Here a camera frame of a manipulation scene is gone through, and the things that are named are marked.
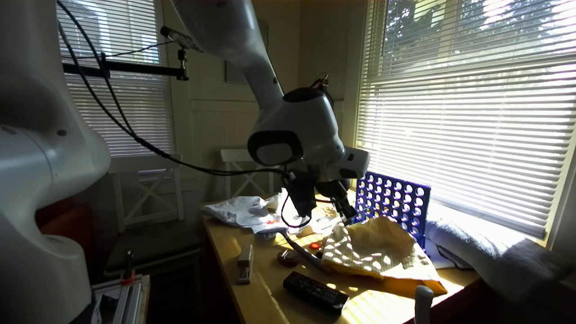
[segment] blue plastic crate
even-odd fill
[[[352,224],[366,222],[373,217],[389,217],[425,249],[429,202],[429,186],[366,173],[357,188],[359,217]]]

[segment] black cable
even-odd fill
[[[69,37],[67,37],[65,29],[62,28],[62,24],[58,24],[58,31],[60,31],[60,37],[62,37],[62,40],[65,42],[65,46],[67,46],[67,49],[69,49],[69,53],[71,53],[71,58],[73,58],[74,65],[80,65],[80,64],[78,64],[78,58],[76,58],[76,53],[74,53],[74,49],[73,49],[73,46],[71,46],[71,42],[69,42]],[[87,76],[85,76],[82,71],[80,71],[80,76],[82,76],[83,83],[87,85],[89,92],[92,94],[92,98],[96,100],[96,103],[105,110],[105,114],[107,114],[123,132],[130,134],[128,128],[127,128],[125,125],[121,125],[121,123],[110,114],[109,109],[105,109],[103,101],[98,98],[98,94],[94,92],[92,85],[89,83]]]
[[[83,35],[83,38],[87,40],[87,44],[89,44],[89,47],[91,47],[91,53],[92,53],[98,67],[103,71],[103,69],[105,69],[105,67],[103,67],[103,62],[101,62],[101,58],[98,56],[96,47],[94,47],[89,33],[83,29],[83,26],[76,20],[76,17],[73,15],[73,11],[71,11],[67,6],[64,6],[60,0],[58,0],[58,6],[60,6],[60,10],[64,10],[64,11],[67,13],[67,17],[74,22],[74,26],[78,28],[78,31]],[[116,107],[118,107],[121,118],[123,118],[123,121],[125,121],[130,136],[136,136],[136,132],[132,130],[132,127],[130,127],[130,123],[128,123],[128,119],[127,119],[127,116],[125,116],[125,110],[121,109],[121,101],[118,100],[116,92],[112,91],[110,80],[105,78],[105,83],[107,83],[107,87],[109,87],[109,92],[110,92],[110,96],[112,96],[112,101],[116,103]]]
[[[170,44],[175,44],[175,42],[161,42],[161,44],[154,44],[154,46],[148,46],[148,47],[143,47],[137,51],[114,53],[110,58],[121,58],[121,56],[130,56],[130,55],[137,55],[137,53],[146,53],[150,49],[157,49],[157,47],[170,46]]]
[[[290,229],[303,229],[307,227],[310,222],[312,222],[312,215],[307,215],[303,217],[303,222],[299,226],[294,226],[294,224],[289,224],[287,218],[285,218],[285,208],[287,208],[287,202],[289,202],[290,195],[287,193],[287,199],[283,202],[283,208],[281,208],[281,220],[287,227]]]
[[[287,240],[287,244],[301,256],[305,258],[314,269],[325,272],[325,274],[332,274],[332,271],[328,267],[323,265],[323,262],[319,258],[316,258],[314,254],[310,254],[307,249],[303,249],[298,242],[294,242],[287,231],[281,233],[281,236]]]
[[[82,24],[74,19],[74,15],[73,15],[62,2],[58,2],[58,6],[71,17],[71,20],[73,20],[73,22],[76,24],[76,28],[82,31],[83,38],[89,42],[89,47],[92,49],[94,58],[98,60],[98,64],[101,64],[101,62],[100,62],[100,56],[98,56],[98,53],[96,53],[96,49],[94,49],[94,44],[91,42],[87,31],[82,28]],[[69,49],[69,53],[71,53],[71,56],[73,56],[74,65],[80,67],[80,60],[78,60],[78,56],[76,56],[76,53],[74,53],[74,49],[73,49],[73,46],[71,46],[71,42],[69,42],[69,38],[67,38],[67,35],[65,35],[65,31],[64,31],[62,26],[60,26],[60,33],[62,33],[62,38],[64,38],[64,42],[65,42],[65,46],[67,46],[67,49]],[[170,154],[166,154],[166,152],[163,152],[161,148],[157,148],[157,146],[154,146],[152,143],[148,143],[146,139],[139,137],[139,136],[130,128],[130,123],[127,121],[127,118],[125,118],[125,114],[123,114],[121,103],[116,100],[116,105],[118,105],[121,116],[125,118],[125,121],[128,123],[128,127],[125,127],[123,123],[119,123],[119,121],[114,118],[114,114],[112,114],[112,112],[103,105],[103,101],[98,98],[98,94],[94,92],[92,85],[89,83],[89,78],[83,74],[82,69],[80,69],[80,76],[82,76],[83,83],[87,85],[91,96],[92,96],[92,98],[96,100],[96,103],[100,105],[100,109],[101,109],[125,134],[128,134],[136,143],[139,143],[141,146],[145,146],[146,150],[157,154],[159,157],[163,157],[163,159],[166,159],[166,161],[172,161],[172,163],[175,163],[175,164],[181,164],[181,166],[186,166],[186,168],[191,168],[191,170],[197,170],[197,172],[202,172],[202,173],[208,173],[208,175],[213,175],[213,177],[238,177],[238,175],[253,175],[253,173],[278,173],[278,175],[281,175],[283,179],[289,177],[289,173],[287,173],[287,172],[281,172],[281,170],[224,172],[224,170],[200,168],[200,166],[195,166],[195,164],[188,164],[188,163],[184,163],[184,161],[181,161],[181,159],[175,159],[175,157],[172,157]]]

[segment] window blinds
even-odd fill
[[[157,65],[161,64],[157,46],[157,15],[154,0],[62,0],[83,26],[98,53],[109,60]],[[58,10],[64,26],[82,65],[98,67],[92,51],[73,20]],[[73,64],[62,42],[64,62]],[[89,78],[105,107],[119,119],[121,114],[109,92],[105,80]],[[112,157],[152,155],[121,128],[118,128],[92,100],[83,80],[67,74],[67,83],[76,109],[83,119],[103,136]],[[132,128],[148,143],[173,152],[172,114],[168,80],[163,76],[112,73],[110,83],[119,98]]]
[[[371,0],[366,35],[371,170],[544,236],[576,119],[576,2]]]

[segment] wall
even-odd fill
[[[576,164],[573,161],[571,173],[568,175],[569,188],[564,206],[560,208],[562,215],[559,217],[557,229],[553,227],[551,249],[560,253],[566,262],[576,267]]]
[[[301,11],[301,85],[330,76],[341,137],[353,145],[364,0],[307,0]]]

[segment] table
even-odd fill
[[[209,251],[213,251],[211,254],[222,269],[224,287],[231,294],[238,317],[244,323],[335,323],[328,314],[303,303],[283,289],[285,278],[294,271],[344,290],[350,296],[341,319],[337,319],[341,324],[407,323],[415,317],[415,299],[379,292],[375,290],[379,287],[375,280],[326,276],[307,265],[299,265],[298,269],[283,267],[276,260],[283,249],[281,236],[276,242],[260,240],[249,231],[222,226],[213,218],[206,218],[204,227],[211,245]],[[254,247],[253,285],[235,285],[236,260],[242,249],[251,244]],[[478,274],[470,271],[440,271],[440,276],[449,294],[434,298],[433,307],[460,294],[478,280]]]

